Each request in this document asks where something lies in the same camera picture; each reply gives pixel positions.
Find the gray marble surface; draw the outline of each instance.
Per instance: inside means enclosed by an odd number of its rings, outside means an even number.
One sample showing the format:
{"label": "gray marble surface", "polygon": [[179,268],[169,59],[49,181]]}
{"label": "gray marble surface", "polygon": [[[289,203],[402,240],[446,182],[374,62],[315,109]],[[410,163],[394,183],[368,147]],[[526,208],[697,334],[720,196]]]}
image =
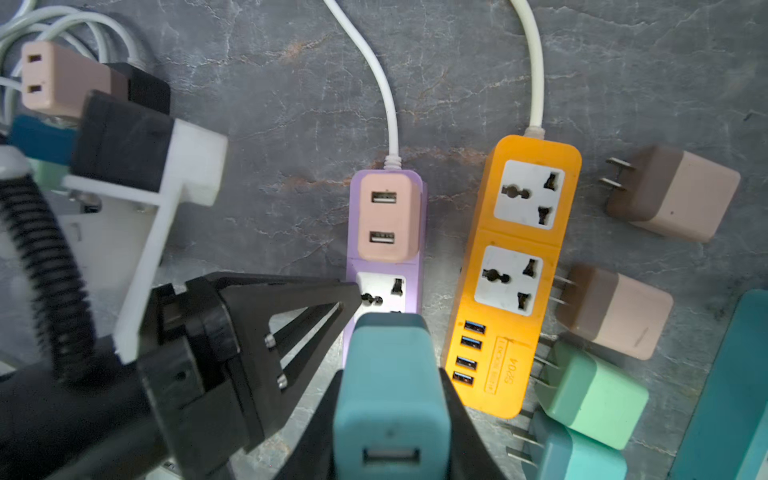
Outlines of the gray marble surface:
{"label": "gray marble surface", "polygon": [[[17,2],[3,2],[0,18]],[[83,2],[57,2],[83,6]],[[482,165],[529,107],[528,54],[506,0],[345,0],[389,74],[407,168],[429,183],[424,317],[439,353]],[[650,401],[624,454],[633,480],[663,479],[738,296],[768,283],[768,2],[531,0],[543,36],[548,138],[584,156],[560,261],[616,270],[669,291],[652,359],[594,351],[626,368]],[[182,206],[157,282],[215,270],[341,278],[352,174],[386,153],[373,77],[320,0],[107,0],[84,6],[129,25],[173,88],[176,117],[225,133],[230,153],[213,208]],[[659,237],[604,213],[603,160],[667,142],[737,169],[742,182],[707,244]],[[36,358],[18,267],[0,260],[0,350]],[[98,328],[116,311],[94,299]],[[548,314],[544,333],[562,328]],[[233,465],[271,478],[332,373],[336,344],[288,425]],[[532,392],[526,406],[533,408]],[[499,422],[470,412],[509,478],[518,448]],[[518,417],[509,423],[525,425]]]}

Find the usb charging block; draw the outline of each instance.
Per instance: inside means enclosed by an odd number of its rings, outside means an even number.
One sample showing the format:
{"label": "usb charging block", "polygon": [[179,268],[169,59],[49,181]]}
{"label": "usb charging block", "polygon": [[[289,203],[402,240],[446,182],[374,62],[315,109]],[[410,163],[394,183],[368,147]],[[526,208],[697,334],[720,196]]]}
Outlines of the usb charging block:
{"label": "usb charging block", "polygon": [[360,180],[358,205],[360,258],[401,263],[419,252],[421,192],[404,170],[365,175]]}

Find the electrical outlet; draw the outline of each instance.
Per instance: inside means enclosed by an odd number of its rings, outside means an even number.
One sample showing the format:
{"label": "electrical outlet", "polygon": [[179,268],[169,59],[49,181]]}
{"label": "electrical outlet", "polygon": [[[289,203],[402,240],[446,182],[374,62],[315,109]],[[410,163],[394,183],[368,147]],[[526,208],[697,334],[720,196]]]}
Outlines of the electrical outlet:
{"label": "electrical outlet", "polygon": [[565,172],[559,168],[507,161],[494,216],[550,230],[558,213]]}
{"label": "electrical outlet", "polygon": [[539,257],[486,247],[475,302],[530,316],[543,265]]}
{"label": "electrical outlet", "polygon": [[386,273],[360,272],[356,278],[362,305],[355,317],[371,312],[405,312],[406,278]]}

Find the power cord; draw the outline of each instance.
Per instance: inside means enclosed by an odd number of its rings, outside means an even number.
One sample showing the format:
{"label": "power cord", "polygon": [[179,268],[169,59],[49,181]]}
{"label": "power cord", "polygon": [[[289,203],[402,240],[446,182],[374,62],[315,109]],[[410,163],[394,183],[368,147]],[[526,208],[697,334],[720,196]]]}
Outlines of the power cord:
{"label": "power cord", "polygon": [[373,53],[368,42],[362,37],[355,25],[347,18],[344,11],[336,3],[336,0],[323,0],[326,3],[328,9],[336,17],[339,25],[344,29],[346,34],[352,39],[357,48],[362,53],[362,56],[366,58],[368,66],[373,71],[373,76],[376,78],[376,83],[379,84],[379,90],[382,92],[384,99],[384,110],[386,111],[386,123],[389,130],[389,155],[384,159],[384,170],[400,170],[402,168],[402,158],[399,155],[398,144],[398,132],[397,132],[397,112],[395,111],[395,99],[392,97],[392,90],[389,89],[389,82],[386,79],[386,74],[382,68],[379,59],[376,54]]}
{"label": "power cord", "polygon": [[[5,63],[5,56],[8,49],[20,38],[30,33],[38,33],[36,41],[47,41],[61,38],[69,45],[74,47],[81,55],[95,60],[96,57],[90,49],[83,44],[77,37],[66,31],[76,25],[86,24],[94,34],[98,61],[108,63],[111,61],[111,53],[107,42],[103,26],[114,30],[125,43],[128,58],[127,62],[141,70],[147,69],[146,64],[141,60],[141,54],[133,35],[119,22],[106,15],[96,12],[83,12],[68,6],[51,6],[35,9],[37,0],[23,0],[13,17],[5,24],[0,25],[0,65]],[[3,94],[2,109],[0,109],[0,130],[7,131],[13,122],[15,116],[15,96],[16,91],[21,91],[21,83],[16,81],[22,72],[22,63],[18,62],[11,71],[9,77],[0,77],[0,86],[5,89]]]}
{"label": "power cord", "polygon": [[536,18],[527,0],[509,0],[518,13],[523,24],[525,41],[528,43],[528,54],[531,57],[531,117],[526,137],[544,140],[544,128],[541,127],[544,118],[544,55],[541,51],[541,36],[538,34]]}

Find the teal charger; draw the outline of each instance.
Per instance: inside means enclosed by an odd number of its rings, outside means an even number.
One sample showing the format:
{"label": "teal charger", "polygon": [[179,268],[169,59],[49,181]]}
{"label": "teal charger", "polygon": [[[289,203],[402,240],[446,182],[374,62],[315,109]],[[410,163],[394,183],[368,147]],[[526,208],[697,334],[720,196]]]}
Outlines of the teal charger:
{"label": "teal charger", "polygon": [[349,344],[336,413],[339,480],[443,480],[451,419],[421,316],[367,313]]}
{"label": "teal charger", "polygon": [[[526,480],[624,480],[627,461],[612,449],[550,419],[543,410],[534,413],[525,441],[527,458],[522,468]],[[510,456],[516,456],[508,450]]]}

